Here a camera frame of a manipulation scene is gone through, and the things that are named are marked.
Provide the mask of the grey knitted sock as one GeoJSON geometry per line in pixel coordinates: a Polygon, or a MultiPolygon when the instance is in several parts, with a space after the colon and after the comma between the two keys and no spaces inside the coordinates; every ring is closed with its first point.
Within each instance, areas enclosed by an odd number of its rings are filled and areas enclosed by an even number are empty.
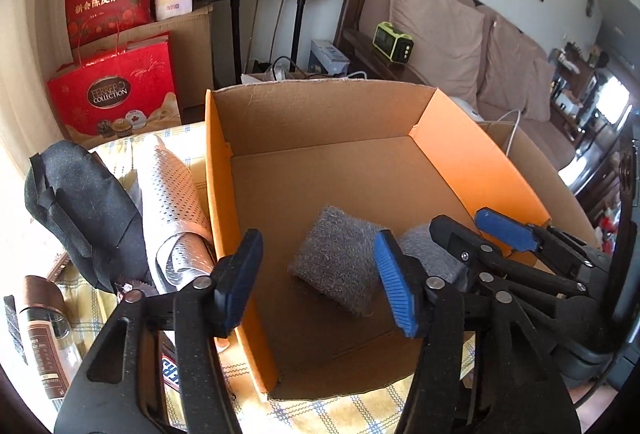
{"type": "Polygon", "coordinates": [[[380,286],[374,243],[381,227],[327,206],[288,271],[357,317],[369,315],[380,286]]]}
{"type": "Polygon", "coordinates": [[[430,276],[442,278],[458,290],[464,290],[468,282],[468,269],[431,236],[429,225],[420,225],[407,230],[398,240],[405,255],[420,261],[430,276]]]}

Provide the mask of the brown open cardboard box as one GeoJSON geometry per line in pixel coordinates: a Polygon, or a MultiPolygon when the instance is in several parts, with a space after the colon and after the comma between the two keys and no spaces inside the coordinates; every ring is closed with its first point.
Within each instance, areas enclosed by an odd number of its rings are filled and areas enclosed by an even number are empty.
{"type": "Polygon", "coordinates": [[[514,131],[513,125],[506,122],[484,122],[480,128],[500,149],[509,151],[508,159],[548,211],[550,224],[600,250],[596,233],[574,194],[524,131],[514,131]]]}

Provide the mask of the Snickers chocolate bar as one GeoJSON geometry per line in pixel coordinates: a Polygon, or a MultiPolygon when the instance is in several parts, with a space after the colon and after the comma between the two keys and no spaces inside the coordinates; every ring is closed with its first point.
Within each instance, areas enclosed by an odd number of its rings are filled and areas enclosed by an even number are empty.
{"type": "Polygon", "coordinates": [[[164,384],[176,392],[180,392],[179,369],[174,353],[166,346],[162,347],[162,376],[164,384]]]}

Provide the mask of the white round appliance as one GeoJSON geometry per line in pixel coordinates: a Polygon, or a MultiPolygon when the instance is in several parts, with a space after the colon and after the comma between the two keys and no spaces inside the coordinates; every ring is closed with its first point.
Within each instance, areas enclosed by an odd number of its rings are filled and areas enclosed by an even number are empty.
{"type": "Polygon", "coordinates": [[[477,109],[474,108],[472,104],[469,104],[465,100],[457,97],[451,97],[451,101],[454,102],[474,122],[484,122],[483,117],[477,112],[477,109]]]}

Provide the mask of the brown lidded glass jar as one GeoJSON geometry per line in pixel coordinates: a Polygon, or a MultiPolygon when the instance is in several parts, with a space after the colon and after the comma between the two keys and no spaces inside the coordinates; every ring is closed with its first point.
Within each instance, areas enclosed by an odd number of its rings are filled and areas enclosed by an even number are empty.
{"type": "Polygon", "coordinates": [[[53,282],[26,276],[16,309],[27,362],[47,396],[60,404],[81,365],[63,295],[53,282]]]}

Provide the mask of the black cloth bag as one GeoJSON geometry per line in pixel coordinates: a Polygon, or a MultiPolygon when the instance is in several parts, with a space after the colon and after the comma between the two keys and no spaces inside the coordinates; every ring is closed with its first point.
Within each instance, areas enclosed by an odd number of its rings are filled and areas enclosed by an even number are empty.
{"type": "Polygon", "coordinates": [[[29,159],[25,207],[48,229],[93,287],[115,293],[152,284],[142,216],[100,158],[68,140],[29,159]]]}

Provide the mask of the middle beige cushion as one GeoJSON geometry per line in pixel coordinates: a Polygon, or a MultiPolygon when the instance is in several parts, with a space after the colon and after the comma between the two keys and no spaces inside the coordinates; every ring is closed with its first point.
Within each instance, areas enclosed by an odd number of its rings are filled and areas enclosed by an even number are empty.
{"type": "Polygon", "coordinates": [[[478,101],[497,109],[523,111],[537,60],[546,60],[544,50],[497,14],[488,34],[485,76],[478,101]]]}

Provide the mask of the large beige cushion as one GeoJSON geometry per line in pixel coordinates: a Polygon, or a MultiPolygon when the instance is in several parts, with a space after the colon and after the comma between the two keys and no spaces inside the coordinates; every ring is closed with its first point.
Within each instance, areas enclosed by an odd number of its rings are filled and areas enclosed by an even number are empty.
{"type": "Polygon", "coordinates": [[[477,105],[483,13],[457,0],[390,0],[390,22],[413,38],[408,65],[424,84],[477,105]]]}

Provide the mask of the green portable radio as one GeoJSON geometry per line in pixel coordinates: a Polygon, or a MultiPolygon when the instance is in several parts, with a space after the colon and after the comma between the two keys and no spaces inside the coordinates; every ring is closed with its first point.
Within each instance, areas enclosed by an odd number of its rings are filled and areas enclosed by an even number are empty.
{"type": "Polygon", "coordinates": [[[401,33],[390,22],[381,22],[375,29],[373,47],[393,63],[407,64],[413,50],[413,38],[401,33]]]}

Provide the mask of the red Ferrero gift bag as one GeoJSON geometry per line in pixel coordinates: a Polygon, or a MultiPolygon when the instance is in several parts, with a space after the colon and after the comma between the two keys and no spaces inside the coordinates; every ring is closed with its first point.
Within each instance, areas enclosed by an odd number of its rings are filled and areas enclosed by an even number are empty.
{"type": "Polygon", "coordinates": [[[70,139],[87,149],[181,124],[168,33],[64,66],[47,86],[70,139]]]}

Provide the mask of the brown sofa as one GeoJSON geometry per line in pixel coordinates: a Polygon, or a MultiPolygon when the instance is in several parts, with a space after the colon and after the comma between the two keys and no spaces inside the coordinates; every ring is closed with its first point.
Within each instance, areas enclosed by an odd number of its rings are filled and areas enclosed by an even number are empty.
{"type": "Polygon", "coordinates": [[[547,53],[479,0],[343,0],[334,44],[374,79],[437,87],[480,121],[518,120],[556,169],[573,160],[547,53]]]}

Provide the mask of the grey white box device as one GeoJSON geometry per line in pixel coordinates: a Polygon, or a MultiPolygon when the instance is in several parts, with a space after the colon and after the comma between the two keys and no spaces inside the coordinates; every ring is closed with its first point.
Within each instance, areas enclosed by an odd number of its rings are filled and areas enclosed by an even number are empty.
{"type": "Polygon", "coordinates": [[[348,73],[349,59],[332,42],[313,39],[310,44],[308,72],[329,76],[344,76],[348,73]]]}

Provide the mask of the large brown carton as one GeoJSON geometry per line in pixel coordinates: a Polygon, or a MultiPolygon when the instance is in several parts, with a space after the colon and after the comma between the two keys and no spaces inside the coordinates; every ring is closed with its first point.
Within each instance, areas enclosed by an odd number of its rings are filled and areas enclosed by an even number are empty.
{"type": "Polygon", "coordinates": [[[184,108],[204,103],[206,92],[213,88],[212,45],[207,9],[117,32],[80,47],[79,56],[86,61],[99,53],[124,48],[130,42],[160,33],[169,34],[181,116],[184,108]]]}

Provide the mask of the cream curtain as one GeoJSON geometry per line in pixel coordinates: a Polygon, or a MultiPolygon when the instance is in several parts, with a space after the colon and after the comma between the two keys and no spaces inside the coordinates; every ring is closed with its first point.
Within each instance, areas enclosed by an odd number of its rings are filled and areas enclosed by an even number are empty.
{"type": "Polygon", "coordinates": [[[1,0],[1,154],[21,175],[64,137],[46,82],[72,59],[65,0],[1,0]]]}

